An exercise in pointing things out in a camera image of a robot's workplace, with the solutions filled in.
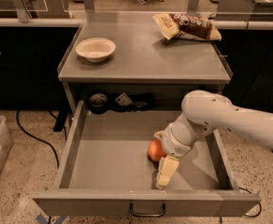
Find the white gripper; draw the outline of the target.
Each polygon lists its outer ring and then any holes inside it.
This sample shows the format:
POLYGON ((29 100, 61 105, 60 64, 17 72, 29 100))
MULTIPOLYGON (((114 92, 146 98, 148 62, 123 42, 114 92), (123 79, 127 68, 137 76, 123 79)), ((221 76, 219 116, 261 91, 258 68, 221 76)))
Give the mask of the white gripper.
POLYGON ((167 154, 159 161, 156 188, 166 188, 180 165, 177 158, 184 157, 193 149, 196 141, 211 133, 210 127, 195 124, 186 119, 183 114, 171 122, 164 131, 156 132, 153 137, 161 140, 162 149, 167 154))

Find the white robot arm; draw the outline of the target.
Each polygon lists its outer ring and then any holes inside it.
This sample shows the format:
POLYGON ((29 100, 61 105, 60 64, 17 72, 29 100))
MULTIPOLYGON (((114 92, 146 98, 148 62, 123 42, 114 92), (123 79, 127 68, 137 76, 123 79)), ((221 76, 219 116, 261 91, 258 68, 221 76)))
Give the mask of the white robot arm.
POLYGON ((180 158, 216 129, 229 130, 273 152, 273 113, 233 105, 217 93, 191 91, 182 99, 177 119, 154 134, 165 153, 159 160, 156 188, 167 187, 180 158))

